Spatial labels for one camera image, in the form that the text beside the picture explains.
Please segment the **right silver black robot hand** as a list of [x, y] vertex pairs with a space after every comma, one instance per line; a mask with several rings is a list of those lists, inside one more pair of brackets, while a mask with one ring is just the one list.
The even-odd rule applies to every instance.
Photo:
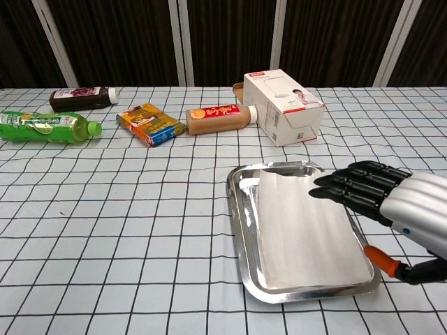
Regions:
[[389, 227], [427, 250], [433, 259], [410, 266], [374, 246], [369, 261], [391, 278], [410, 285], [446, 280], [446, 178], [409, 173], [376, 161], [359, 161], [317, 177], [313, 198], [344, 205]]

